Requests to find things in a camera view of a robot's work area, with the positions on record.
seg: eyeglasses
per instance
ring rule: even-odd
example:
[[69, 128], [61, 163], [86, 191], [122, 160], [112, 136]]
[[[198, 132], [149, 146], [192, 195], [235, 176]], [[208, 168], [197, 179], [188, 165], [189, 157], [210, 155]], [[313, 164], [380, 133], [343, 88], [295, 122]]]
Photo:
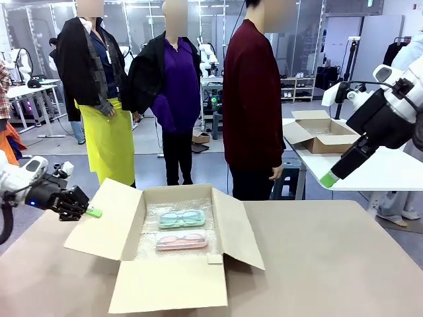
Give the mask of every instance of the eyeglasses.
[[159, 227], [162, 229], [179, 227], [197, 227], [204, 225], [206, 219], [201, 210], [189, 210], [183, 213], [165, 213], [161, 215]]
[[185, 236], [164, 236], [156, 243], [156, 247], [159, 250], [203, 248], [206, 245], [206, 237], [198, 233]]

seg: shoe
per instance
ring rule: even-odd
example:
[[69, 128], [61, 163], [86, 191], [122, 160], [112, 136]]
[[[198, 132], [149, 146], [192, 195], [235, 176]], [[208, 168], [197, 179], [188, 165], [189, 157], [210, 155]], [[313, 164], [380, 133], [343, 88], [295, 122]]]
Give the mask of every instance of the shoe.
[[408, 220], [417, 220], [417, 219], [420, 219], [420, 215], [415, 210], [409, 210], [409, 211], [403, 210], [401, 212], [401, 215], [404, 218], [407, 218]]
[[407, 223], [404, 221], [404, 219], [403, 219], [401, 216], [399, 216], [399, 215], [395, 215], [395, 216], [384, 216], [384, 215], [380, 214], [380, 212], [379, 212], [379, 211], [377, 211], [376, 215], [377, 215], [379, 218], [382, 218], [382, 219], [385, 219], [385, 220], [391, 221], [392, 223], [395, 223], [396, 225], [398, 225], [398, 226], [400, 226], [400, 227], [403, 227], [403, 228], [408, 227], [408, 224], [407, 224]]

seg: yellow apron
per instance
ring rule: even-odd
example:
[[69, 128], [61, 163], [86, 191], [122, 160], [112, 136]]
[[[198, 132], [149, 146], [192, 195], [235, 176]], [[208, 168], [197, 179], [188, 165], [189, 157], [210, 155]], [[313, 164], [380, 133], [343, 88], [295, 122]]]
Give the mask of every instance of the yellow apron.
[[131, 115], [122, 110], [117, 98], [109, 99], [116, 115], [104, 116], [91, 106], [75, 105], [84, 119], [88, 160], [91, 172], [97, 173], [100, 185], [111, 178], [125, 185], [135, 182], [134, 139]]

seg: maroon sweater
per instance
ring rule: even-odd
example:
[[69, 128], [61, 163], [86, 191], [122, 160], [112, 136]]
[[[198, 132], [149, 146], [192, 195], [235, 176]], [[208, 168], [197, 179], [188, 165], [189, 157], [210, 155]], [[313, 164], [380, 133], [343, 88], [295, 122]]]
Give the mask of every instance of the maroon sweater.
[[225, 58], [223, 143], [232, 167], [267, 169], [282, 163], [278, 65], [270, 42], [250, 20], [233, 35]]

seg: cardboard box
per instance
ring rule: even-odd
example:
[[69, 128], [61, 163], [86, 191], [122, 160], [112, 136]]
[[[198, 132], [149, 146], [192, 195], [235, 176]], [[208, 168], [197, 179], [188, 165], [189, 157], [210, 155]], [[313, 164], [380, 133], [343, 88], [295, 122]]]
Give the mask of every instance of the cardboard box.
[[295, 122], [284, 126], [291, 145], [302, 144], [314, 154], [344, 153], [360, 137], [345, 123], [333, 120], [326, 111], [293, 111]]
[[207, 133], [194, 130], [192, 132], [192, 142], [197, 144], [209, 143], [210, 142], [210, 135]]
[[[148, 203], [204, 198], [211, 199], [219, 254], [135, 260]], [[264, 269], [244, 204], [210, 185], [139, 191], [107, 179], [92, 205], [102, 217], [84, 215], [65, 247], [120, 261], [109, 313], [227, 306], [224, 253]]]

